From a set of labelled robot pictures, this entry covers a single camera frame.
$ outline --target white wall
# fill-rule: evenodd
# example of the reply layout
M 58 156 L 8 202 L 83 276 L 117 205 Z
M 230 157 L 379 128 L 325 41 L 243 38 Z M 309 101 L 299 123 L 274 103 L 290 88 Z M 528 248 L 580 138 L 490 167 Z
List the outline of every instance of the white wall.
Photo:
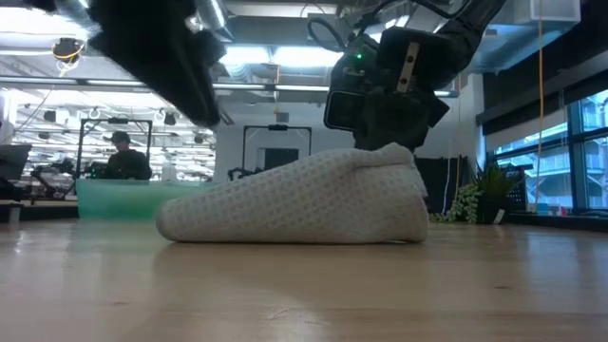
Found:
M 450 111 L 427 135 L 425 144 L 416 150 L 421 158 L 447 158 L 459 154 L 483 163 L 485 139 L 475 124 L 475 116 L 484 110 L 484 89 L 481 75 L 470 75 L 462 89 L 460 99 L 444 99 Z M 214 181 L 227 181 L 228 170 L 241 167 L 244 125 L 275 124 L 274 104 L 227 104 L 226 112 L 235 125 L 218 128 L 216 175 Z M 353 147 L 354 139 L 349 132 L 330 130 L 323 124 L 324 106 L 317 104 L 281 104 L 281 111 L 290 113 L 289 126 L 307 126 L 313 130 L 312 153 Z M 267 141 L 267 147 L 284 147 L 278 142 Z
M 420 158 L 448 158 L 459 154 L 470 161 L 485 162 L 485 138 L 475 124 L 475 116 L 484 111 L 482 75 L 469 75 L 458 99 L 444 99 L 450 111 L 429 130 L 425 144 L 416 150 Z
M 216 173 L 214 181 L 228 181 L 228 170 L 241 167 L 243 150 L 243 127 L 245 125 L 275 124 L 274 104 L 229 104 L 224 107 L 235 125 L 221 125 L 217 131 Z M 323 125 L 324 107 L 316 104 L 285 104 L 281 111 L 290 112 L 289 126 L 305 126 L 312 129 L 311 153 L 318 153 L 334 148 L 354 146 L 354 139 L 349 132 L 330 130 Z M 265 147 L 286 147 L 285 143 L 271 138 L 272 133 L 261 137 Z

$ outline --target white textured towel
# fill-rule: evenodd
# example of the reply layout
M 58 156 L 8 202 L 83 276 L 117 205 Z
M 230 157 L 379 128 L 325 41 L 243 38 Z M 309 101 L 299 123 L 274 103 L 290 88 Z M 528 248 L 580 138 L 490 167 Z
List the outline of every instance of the white textured towel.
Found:
M 418 242 L 425 196 L 405 147 L 335 149 L 170 200 L 157 226 L 183 242 Z

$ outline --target computer monitor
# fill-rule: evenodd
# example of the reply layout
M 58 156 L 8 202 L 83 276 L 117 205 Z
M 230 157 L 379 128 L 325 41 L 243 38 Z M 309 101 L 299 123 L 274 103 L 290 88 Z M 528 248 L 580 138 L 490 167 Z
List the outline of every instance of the computer monitor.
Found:
M 0 145 L 0 179 L 19 181 L 28 162 L 31 145 Z

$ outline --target green plant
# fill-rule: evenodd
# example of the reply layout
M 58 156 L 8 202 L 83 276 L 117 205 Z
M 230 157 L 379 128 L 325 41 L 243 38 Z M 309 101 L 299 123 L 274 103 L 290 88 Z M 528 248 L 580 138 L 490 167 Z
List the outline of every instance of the green plant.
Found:
M 502 169 L 495 161 L 487 163 L 484 169 L 477 165 L 477 170 L 474 182 L 484 195 L 492 198 L 505 199 L 520 182 L 516 177 L 509 177 L 507 170 Z
M 456 199 L 452 207 L 445 214 L 432 214 L 430 220 L 433 222 L 454 222 L 462 216 L 466 222 L 475 224 L 477 222 L 477 206 L 482 192 L 478 184 L 471 183 L 462 186 L 456 193 Z

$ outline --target cap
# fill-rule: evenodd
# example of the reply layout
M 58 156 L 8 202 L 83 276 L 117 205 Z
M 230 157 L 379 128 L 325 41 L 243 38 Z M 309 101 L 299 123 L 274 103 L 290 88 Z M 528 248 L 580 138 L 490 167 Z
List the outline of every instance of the cap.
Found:
M 119 142 L 127 142 L 127 143 L 131 143 L 131 138 L 129 138 L 129 135 L 126 132 L 122 132 L 122 131 L 116 131 L 114 133 L 112 133 L 112 139 L 110 139 L 112 141 L 112 143 L 119 143 Z

